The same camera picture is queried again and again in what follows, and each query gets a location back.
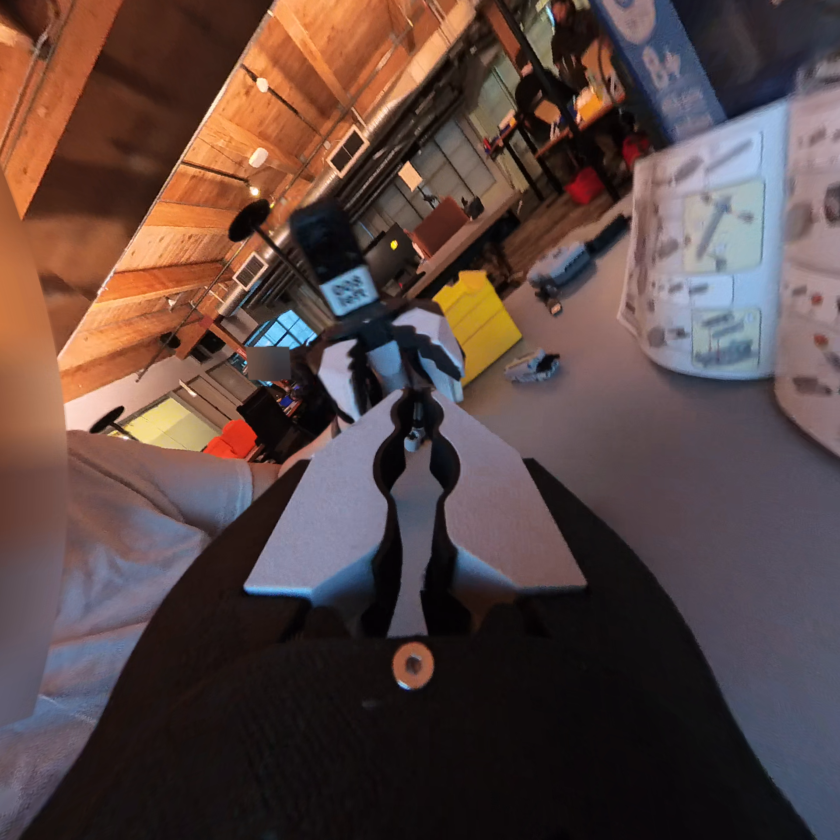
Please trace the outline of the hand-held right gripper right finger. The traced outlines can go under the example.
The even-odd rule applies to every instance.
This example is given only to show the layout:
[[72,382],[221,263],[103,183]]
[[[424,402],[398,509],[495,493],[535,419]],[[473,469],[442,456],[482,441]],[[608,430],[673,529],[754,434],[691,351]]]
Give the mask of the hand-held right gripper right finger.
[[583,592],[585,576],[519,452],[445,397],[424,398],[439,485],[420,593],[433,636],[466,635],[501,604]]

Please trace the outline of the small grey toy brick pin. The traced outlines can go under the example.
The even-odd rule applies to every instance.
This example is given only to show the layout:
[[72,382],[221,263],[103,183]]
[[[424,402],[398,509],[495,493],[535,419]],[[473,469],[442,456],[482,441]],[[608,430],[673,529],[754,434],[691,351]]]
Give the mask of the small grey toy brick pin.
[[413,393],[411,425],[404,437],[404,448],[408,453],[416,453],[426,439],[425,391]]

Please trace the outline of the white background table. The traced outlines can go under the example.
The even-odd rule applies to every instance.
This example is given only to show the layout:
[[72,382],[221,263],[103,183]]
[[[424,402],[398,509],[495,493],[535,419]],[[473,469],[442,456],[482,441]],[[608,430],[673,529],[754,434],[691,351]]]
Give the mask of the white background table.
[[433,256],[419,267],[418,279],[408,294],[418,296],[420,291],[442,277],[458,259],[467,255],[474,245],[486,240],[504,241],[520,225],[518,207],[524,192],[514,190],[507,196],[486,205],[477,219],[470,220],[452,235]]

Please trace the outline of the grey toy brick assembly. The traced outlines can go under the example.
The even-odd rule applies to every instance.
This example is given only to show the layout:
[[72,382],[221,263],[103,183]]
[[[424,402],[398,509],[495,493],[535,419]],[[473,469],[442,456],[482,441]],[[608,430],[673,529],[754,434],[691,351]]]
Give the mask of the grey toy brick assembly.
[[592,262],[587,243],[558,245],[541,255],[528,270],[527,280],[535,290],[557,289],[571,282]]

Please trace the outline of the dark monitor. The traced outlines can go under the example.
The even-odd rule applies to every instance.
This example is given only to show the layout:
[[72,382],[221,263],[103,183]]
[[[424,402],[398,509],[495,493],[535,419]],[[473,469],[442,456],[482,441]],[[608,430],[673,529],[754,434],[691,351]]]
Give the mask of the dark monitor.
[[372,275],[393,275],[400,270],[414,269],[420,258],[408,233],[394,224],[378,234],[364,251]]

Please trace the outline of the person's grey shirt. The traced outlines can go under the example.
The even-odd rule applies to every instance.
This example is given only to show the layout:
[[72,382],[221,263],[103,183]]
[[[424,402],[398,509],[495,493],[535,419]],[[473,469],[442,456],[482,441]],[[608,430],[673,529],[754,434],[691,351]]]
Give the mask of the person's grey shirt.
[[72,521],[35,711],[2,728],[2,838],[17,838],[98,725],[152,615],[209,544],[168,518]]

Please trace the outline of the orange chair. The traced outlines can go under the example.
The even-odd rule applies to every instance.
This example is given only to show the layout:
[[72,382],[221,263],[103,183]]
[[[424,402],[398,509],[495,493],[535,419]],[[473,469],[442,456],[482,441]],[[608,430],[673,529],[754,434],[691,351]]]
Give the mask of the orange chair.
[[255,431],[240,418],[226,423],[222,433],[213,437],[202,452],[221,459],[248,460],[257,447]]

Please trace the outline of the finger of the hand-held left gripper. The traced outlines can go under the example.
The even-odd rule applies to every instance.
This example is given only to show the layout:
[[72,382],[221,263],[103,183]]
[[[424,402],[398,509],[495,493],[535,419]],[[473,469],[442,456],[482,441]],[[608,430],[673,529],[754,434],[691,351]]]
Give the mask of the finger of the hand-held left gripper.
[[349,423],[357,422],[368,410],[366,352],[357,339],[330,343],[322,352],[319,378]]
[[393,320],[392,331],[416,380],[461,403],[466,357],[441,308],[406,308]]

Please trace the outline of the red bin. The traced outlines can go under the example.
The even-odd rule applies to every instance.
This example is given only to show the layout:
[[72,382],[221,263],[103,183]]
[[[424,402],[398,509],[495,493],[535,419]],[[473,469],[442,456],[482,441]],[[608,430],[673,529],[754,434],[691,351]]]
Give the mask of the red bin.
[[586,166],[575,173],[563,186],[563,190],[573,203],[584,206],[592,203],[606,188],[595,168]]

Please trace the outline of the window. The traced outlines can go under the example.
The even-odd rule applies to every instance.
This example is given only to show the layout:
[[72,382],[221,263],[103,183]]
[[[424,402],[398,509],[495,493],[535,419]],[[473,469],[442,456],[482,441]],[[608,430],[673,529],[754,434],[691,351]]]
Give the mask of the window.
[[300,318],[293,310],[287,310],[269,320],[251,334],[245,346],[251,347],[283,347],[290,350],[310,345],[318,334]]

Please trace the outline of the metal ventilation duct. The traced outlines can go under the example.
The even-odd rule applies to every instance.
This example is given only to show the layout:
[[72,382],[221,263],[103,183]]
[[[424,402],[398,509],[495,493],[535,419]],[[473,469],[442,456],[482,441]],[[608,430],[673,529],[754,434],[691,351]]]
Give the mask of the metal ventilation duct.
[[[306,192],[295,211],[332,200],[356,222],[384,190],[396,171],[462,103],[464,89],[453,81],[427,86],[412,97],[390,102],[376,113],[370,145],[344,176],[319,177]],[[274,244],[262,243],[249,257],[266,260],[267,268],[247,291],[231,290],[220,316],[231,318],[237,311],[253,317],[277,314],[291,293],[316,289],[312,272],[302,256],[290,229],[290,220],[271,227],[268,236]]]

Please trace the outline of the yellow plastic bin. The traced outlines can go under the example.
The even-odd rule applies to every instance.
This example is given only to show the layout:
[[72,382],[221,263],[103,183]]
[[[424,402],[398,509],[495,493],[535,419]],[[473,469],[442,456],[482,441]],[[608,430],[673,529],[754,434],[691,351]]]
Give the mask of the yellow plastic bin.
[[484,270],[465,270],[434,296],[465,355],[467,385],[513,348],[522,334]]

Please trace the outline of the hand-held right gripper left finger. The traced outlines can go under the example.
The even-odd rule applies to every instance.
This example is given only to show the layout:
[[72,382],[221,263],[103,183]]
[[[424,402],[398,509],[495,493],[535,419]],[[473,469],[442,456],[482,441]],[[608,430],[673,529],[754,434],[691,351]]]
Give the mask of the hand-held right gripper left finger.
[[247,594],[302,599],[333,609],[358,634],[387,635],[403,572],[392,489],[412,421],[413,392],[394,392],[309,459]]

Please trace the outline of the paper instruction booklet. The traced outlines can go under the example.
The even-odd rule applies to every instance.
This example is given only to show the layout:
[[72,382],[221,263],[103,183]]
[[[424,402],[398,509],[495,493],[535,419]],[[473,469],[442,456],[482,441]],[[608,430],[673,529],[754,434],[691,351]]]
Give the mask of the paper instruction booklet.
[[839,454],[838,51],[789,96],[636,163],[617,318],[669,371],[772,379]]

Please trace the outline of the person's left forearm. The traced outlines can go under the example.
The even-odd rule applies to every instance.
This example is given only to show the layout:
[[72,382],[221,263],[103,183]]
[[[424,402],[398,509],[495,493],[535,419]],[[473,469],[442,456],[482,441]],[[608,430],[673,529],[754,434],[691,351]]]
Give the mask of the person's left forearm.
[[249,463],[205,453],[159,448],[77,430],[67,434],[78,464],[126,487],[168,518],[215,536],[263,496],[296,463],[334,438],[331,427],[281,465]]

